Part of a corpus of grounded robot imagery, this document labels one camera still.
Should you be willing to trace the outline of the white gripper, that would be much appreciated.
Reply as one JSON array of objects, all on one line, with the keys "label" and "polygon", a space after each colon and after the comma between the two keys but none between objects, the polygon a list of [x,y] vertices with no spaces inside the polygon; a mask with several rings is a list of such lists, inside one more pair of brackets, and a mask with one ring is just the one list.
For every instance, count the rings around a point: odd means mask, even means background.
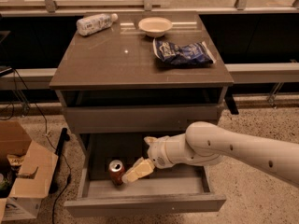
[{"label": "white gripper", "polygon": [[135,164],[125,172],[121,177],[123,183],[132,183],[137,179],[150,175],[155,166],[159,169],[171,168],[174,164],[168,159],[165,148],[165,141],[168,136],[156,138],[147,136],[144,138],[145,143],[149,146],[149,159],[139,158]]}]

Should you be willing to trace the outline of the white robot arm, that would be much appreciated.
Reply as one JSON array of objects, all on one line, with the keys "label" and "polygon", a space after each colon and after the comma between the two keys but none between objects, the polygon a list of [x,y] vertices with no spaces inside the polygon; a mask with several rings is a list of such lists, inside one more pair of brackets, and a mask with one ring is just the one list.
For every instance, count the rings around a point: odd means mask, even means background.
[{"label": "white robot arm", "polygon": [[242,161],[291,185],[299,185],[299,145],[227,131],[198,121],[183,134],[144,138],[149,146],[146,159],[140,158],[122,176],[124,183],[150,175],[156,168],[176,164],[215,165],[224,156]]}]

